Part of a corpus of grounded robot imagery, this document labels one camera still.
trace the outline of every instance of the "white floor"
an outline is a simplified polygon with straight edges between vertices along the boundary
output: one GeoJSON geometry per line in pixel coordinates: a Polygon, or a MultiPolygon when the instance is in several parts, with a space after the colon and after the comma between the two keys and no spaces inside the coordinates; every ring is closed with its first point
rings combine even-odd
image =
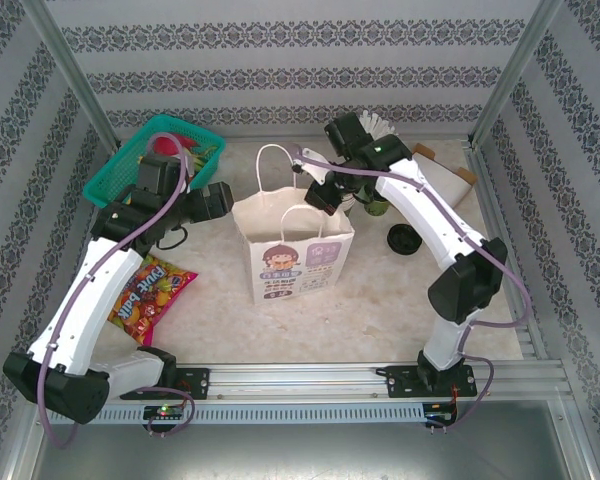
{"type": "MultiPolygon", "coordinates": [[[[436,160],[465,166],[459,141],[431,141],[436,160]]],[[[213,181],[224,180],[235,200],[257,191],[255,154],[262,143],[232,143],[220,159],[213,181]]],[[[334,159],[327,141],[304,146],[334,159]]],[[[291,185],[291,171],[279,151],[262,159],[265,189],[291,185]]],[[[309,178],[301,185],[307,186],[309,178]]],[[[486,234],[475,193],[456,209],[475,229],[486,234]]],[[[253,305],[244,271],[240,239],[229,215],[189,225],[189,240],[156,256],[199,273],[157,325],[154,346],[175,354],[180,363],[291,363],[414,361],[431,334],[434,311],[428,286],[440,271],[423,246],[410,257],[392,252],[386,235],[403,222],[391,208],[371,217],[362,205],[351,213],[356,230],[342,276],[331,290],[253,305]]],[[[180,232],[170,240],[177,241],[180,232]]],[[[485,320],[511,321],[500,292],[485,320]]],[[[476,329],[467,353],[491,359],[521,359],[513,330],[476,329]]]]}

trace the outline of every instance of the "striped wall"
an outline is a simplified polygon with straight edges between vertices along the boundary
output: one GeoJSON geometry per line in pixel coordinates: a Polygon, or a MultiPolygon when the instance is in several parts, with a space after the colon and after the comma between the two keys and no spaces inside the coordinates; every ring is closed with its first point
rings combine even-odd
{"type": "Polygon", "coordinates": [[[321,134],[373,108],[467,134],[538,0],[47,3],[119,136],[169,113],[228,136],[321,134]]]}
{"type": "Polygon", "coordinates": [[[600,1],[565,1],[482,145],[600,465],[600,1]]]}
{"type": "Polygon", "coordinates": [[[0,458],[22,401],[2,375],[66,293],[88,235],[86,180],[106,152],[16,0],[0,0],[0,458]]]}

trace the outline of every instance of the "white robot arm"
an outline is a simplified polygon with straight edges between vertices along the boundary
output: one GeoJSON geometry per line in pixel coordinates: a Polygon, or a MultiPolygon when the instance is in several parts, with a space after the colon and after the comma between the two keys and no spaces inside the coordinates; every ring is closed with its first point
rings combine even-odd
{"type": "Polygon", "coordinates": [[[325,131],[338,156],[345,158],[343,164],[331,165],[309,149],[289,148],[294,170],[315,180],[305,200],[333,214],[344,194],[371,185],[422,237],[443,274],[428,291],[436,319],[433,334],[418,356],[418,375],[430,391],[449,391],[463,361],[460,347],[465,332],[502,281],[502,272],[470,244],[480,245],[503,264],[506,247],[498,238],[486,241],[453,211],[396,136],[373,140],[354,113],[337,118],[325,131]]]}
{"type": "Polygon", "coordinates": [[[36,385],[41,366],[52,351],[44,383],[46,407],[77,423],[90,422],[109,398],[142,387],[176,385],[176,359],[152,347],[107,361],[92,361],[93,350],[118,295],[140,267],[143,258],[172,229],[184,223],[218,218],[231,210],[233,199],[228,185],[220,182],[201,190],[180,191],[165,214],[157,218],[98,269],[90,271],[107,252],[154,218],[157,211],[174,195],[180,162],[172,157],[149,154],[140,163],[138,179],[118,198],[100,211],[91,231],[87,254],[75,281],[51,323],[31,345],[28,352],[12,352],[3,371],[27,400],[38,403],[36,385]],[[52,342],[52,332],[59,323],[69,299],[83,279],[90,278],[71,306],[60,337],[52,342]]]}

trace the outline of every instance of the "fruitella candy bag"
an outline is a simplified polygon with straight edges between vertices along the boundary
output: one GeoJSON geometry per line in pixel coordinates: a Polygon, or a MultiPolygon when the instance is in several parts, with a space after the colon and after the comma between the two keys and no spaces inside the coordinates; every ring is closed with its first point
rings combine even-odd
{"type": "Polygon", "coordinates": [[[108,320],[123,328],[140,345],[150,346],[153,327],[197,273],[181,270],[147,255],[127,282],[108,320]]]}

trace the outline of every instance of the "black round cap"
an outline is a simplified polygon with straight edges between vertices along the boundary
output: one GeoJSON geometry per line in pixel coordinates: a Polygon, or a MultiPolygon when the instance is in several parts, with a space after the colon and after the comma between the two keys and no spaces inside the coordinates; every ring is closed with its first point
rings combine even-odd
{"type": "Polygon", "coordinates": [[[387,243],[391,250],[400,255],[413,255],[422,245],[422,237],[411,225],[399,223],[389,230],[387,243]]]}

